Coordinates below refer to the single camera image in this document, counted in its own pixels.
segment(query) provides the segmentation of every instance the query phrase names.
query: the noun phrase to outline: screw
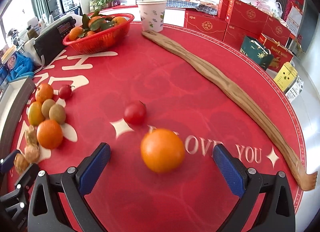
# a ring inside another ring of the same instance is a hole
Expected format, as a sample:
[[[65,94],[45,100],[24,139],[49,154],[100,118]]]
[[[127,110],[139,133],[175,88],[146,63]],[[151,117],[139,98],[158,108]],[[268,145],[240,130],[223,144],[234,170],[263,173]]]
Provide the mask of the screw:
[[[256,174],[256,169],[255,168],[249,168],[248,169],[248,173],[250,173],[250,174]]]
[[[69,167],[67,170],[68,173],[74,173],[75,171],[76,171],[75,167]]]
[[[281,178],[284,178],[284,177],[285,177],[285,173],[284,173],[283,171],[279,171],[279,176],[280,176]]]
[[[45,174],[45,171],[39,171],[39,172],[38,172],[38,176],[39,176],[39,177],[44,176],[44,174]]]

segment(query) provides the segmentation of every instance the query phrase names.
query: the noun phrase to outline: dried physalis husk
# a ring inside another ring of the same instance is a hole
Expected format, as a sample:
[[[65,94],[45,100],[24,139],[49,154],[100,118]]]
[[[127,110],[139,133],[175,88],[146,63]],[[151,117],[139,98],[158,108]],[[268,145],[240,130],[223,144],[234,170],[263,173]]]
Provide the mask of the dried physalis husk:
[[[29,163],[23,154],[17,154],[13,163],[19,175],[21,175],[29,166]]]
[[[38,146],[36,144],[27,144],[24,148],[24,156],[28,163],[37,163],[40,157]]]
[[[24,131],[24,137],[27,144],[38,145],[37,132],[33,125],[30,125]]]

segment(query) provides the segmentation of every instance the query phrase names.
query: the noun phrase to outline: calendar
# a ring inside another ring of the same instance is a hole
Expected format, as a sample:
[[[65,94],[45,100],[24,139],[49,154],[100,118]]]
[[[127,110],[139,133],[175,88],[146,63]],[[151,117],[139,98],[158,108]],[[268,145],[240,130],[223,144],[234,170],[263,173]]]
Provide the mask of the calendar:
[[[294,6],[292,6],[291,11],[287,17],[287,26],[294,36],[298,36],[301,19],[302,15]]]

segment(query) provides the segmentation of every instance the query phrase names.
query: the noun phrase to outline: black radio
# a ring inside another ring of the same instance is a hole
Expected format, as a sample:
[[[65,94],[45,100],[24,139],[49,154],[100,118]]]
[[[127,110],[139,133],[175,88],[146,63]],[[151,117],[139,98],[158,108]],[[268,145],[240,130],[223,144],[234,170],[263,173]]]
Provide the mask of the black radio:
[[[63,38],[70,33],[70,30],[75,27],[76,20],[71,16],[52,23],[45,28],[42,33],[35,40],[34,47],[39,58],[44,56],[44,65],[47,66],[57,55],[64,49],[62,44]]]

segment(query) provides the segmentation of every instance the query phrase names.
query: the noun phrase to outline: white box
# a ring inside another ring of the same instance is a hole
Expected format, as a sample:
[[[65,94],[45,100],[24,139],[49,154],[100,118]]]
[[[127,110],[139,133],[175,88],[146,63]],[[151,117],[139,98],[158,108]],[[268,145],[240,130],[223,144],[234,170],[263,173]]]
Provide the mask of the white box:
[[[287,97],[290,103],[301,93],[302,88],[303,88],[303,80],[299,76],[297,76],[293,85],[289,88],[289,90],[285,94],[285,96]]]

